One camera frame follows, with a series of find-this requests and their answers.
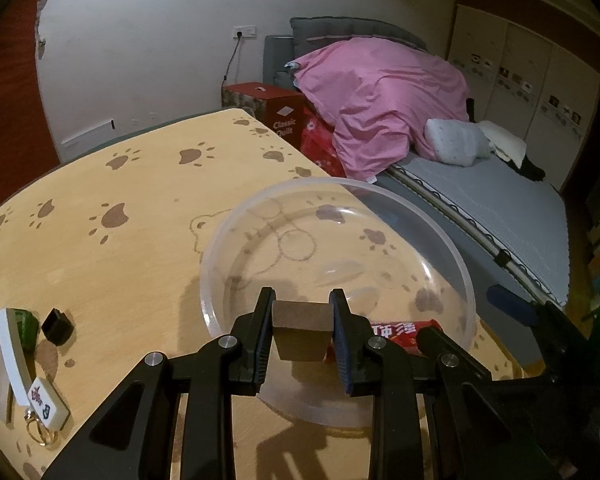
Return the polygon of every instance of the metal screw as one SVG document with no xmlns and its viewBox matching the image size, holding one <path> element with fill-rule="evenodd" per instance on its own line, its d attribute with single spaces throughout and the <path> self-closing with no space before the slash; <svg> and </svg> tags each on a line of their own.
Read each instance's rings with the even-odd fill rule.
<svg viewBox="0 0 600 480">
<path fill-rule="evenodd" d="M 160 352 L 151 352 L 144 356 L 144 362 L 149 366 L 159 365 L 162 362 L 162 354 Z"/>
<path fill-rule="evenodd" d="M 386 346 L 386 339 L 384 337 L 380 337 L 379 335 L 375 335 L 373 337 L 370 337 L 366 344 L 371 346 L 371 348 L 379 350 Z"/>
<path fill-rule="evenodd" d="M 456 354 L 444 354 L 440 360 L 442 364 L 448 366 L 449 368 L 455 368 L 460 364 L 460 359 Z"/>
<path fill-rule="evenodd" d="M 235 346 L 238 340 L 232 335 L 223 335 L 220 339 L 218 339 L 218 344 L 222 348 L 231 348 Z"/>
</svg>

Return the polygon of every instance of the black cap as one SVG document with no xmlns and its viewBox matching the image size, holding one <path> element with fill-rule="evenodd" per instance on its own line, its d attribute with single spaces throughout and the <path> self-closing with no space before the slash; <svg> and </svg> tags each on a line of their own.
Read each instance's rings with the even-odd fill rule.
<svg viewBox="0 0 600 480">
<path fill-rule="evenodd" d="M 73 331 L 74 326 L 71 324 L 71 321 L 56 308 L 46 316 L 42 324 L 42 333 L 49 342 L 56 346 L 66 343 Z"/>
</svg>

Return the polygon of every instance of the wardrobe door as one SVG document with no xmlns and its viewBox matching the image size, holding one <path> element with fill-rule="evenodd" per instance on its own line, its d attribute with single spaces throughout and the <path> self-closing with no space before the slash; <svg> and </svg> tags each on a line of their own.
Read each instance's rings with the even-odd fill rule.
<svg viewBox="0 0 600 480">
<path fill-rule="evenodd" d="M 487 12 L 458 6 L 447 60 L 464 73 L 475 100 L 475 120 L 484 117 L 495 82 L 508 22 Z"/>
<path fill-rule="evenodd" d="M 524 139 L 538 103 L 552 44 L 510 24 L 484 118 Z"/>
<path fill-rule="evenodd" d="M 540 102 L 526 136 L 526 154 L 560 189 L 573 167 L 600 92 L 600 74 L 555 45 Z"/>
</svg>

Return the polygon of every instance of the green object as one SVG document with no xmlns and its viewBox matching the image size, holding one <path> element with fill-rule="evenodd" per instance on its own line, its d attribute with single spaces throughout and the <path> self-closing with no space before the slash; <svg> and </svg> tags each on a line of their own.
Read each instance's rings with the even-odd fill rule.
<svg viewBox="0 0 600 480">
<path fill-rule="evenodd" d="M 24 353 L 32 353 L 36 349 L 40 323 L 28 310 L 14 308 L 18 322 L 18 336 Z"/>
</svg>

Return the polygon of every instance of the pillow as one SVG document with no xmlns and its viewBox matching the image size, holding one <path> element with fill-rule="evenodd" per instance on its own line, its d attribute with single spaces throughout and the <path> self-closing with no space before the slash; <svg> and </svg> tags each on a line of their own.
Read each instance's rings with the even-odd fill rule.
<svg viewBox="0 0 600 480">
<path fill-rule="evenodd" d="M 455 119 L 429 119 L 424 127 L 424 137 L 445 164 L 470 166 L 476 158 L 489 158 L 489 141 L 473 123 Z"/>
<path fill-rule="evenodd" d="M 294 32 L 296 58 L 336 41 L 350 40 L 351 38 L 382 38 L 422 52 L 427 51 L 425 42 L 414 34 L 396 25 L 378 20 L 317 16 L 315 18 L 291 18 L 289 22 Z"/>
<path fill-rule="evenodd" d="M 491 121 L 480 121 L 478 127 L 495 148 L 496 155 L 505 162 L 512 160 L 520 169 L 526 155 L 526 142 Z"/>
</svg>

